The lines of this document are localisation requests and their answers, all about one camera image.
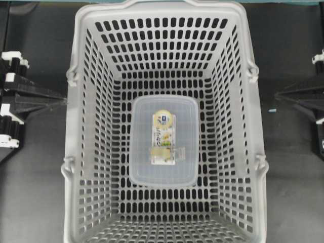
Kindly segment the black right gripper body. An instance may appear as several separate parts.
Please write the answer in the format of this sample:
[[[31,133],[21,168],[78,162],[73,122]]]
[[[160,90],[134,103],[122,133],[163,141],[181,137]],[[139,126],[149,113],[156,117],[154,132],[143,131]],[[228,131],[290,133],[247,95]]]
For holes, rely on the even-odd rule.
[[[323,155],[323,50],[312,58],[312,64],[315,65],[316,74],[320,85],[317,88],[320,98],[318,99],[319,107],[316,112],[316,128],[318,136],[319,154]]]

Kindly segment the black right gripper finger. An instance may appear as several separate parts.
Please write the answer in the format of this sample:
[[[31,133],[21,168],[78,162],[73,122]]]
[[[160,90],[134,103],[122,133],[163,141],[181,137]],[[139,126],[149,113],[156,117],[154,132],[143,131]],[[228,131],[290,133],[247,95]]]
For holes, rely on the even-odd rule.
[[[276,99],[304,113],[316,124],[323,124],[323,100]]]
[[[323,99],[323,86],[285,90],[275,94],[276,99]]]

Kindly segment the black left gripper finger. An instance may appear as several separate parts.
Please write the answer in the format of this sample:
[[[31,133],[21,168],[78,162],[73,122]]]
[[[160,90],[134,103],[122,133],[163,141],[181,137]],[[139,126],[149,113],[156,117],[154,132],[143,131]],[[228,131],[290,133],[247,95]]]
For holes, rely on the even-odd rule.
[[[19,75],[6,75],[5,91],[14,91],[53,99],[63,99],[63,96],[60,93],[41,87],[35,82]]]
[[[26,119],[31,113],[65,106],[66,104],[66,98],[16,97],[14,98],[14,115]]]

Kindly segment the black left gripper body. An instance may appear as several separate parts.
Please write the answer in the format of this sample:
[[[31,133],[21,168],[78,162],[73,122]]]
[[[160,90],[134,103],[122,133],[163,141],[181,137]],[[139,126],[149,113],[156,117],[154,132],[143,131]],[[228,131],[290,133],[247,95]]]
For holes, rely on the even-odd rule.
[[[6,89],[15,78],[25,76],[28,61],[19,51],[1,52],[1,162],[6,162],[24,145],[25,120],[16,111],[18,92]]]

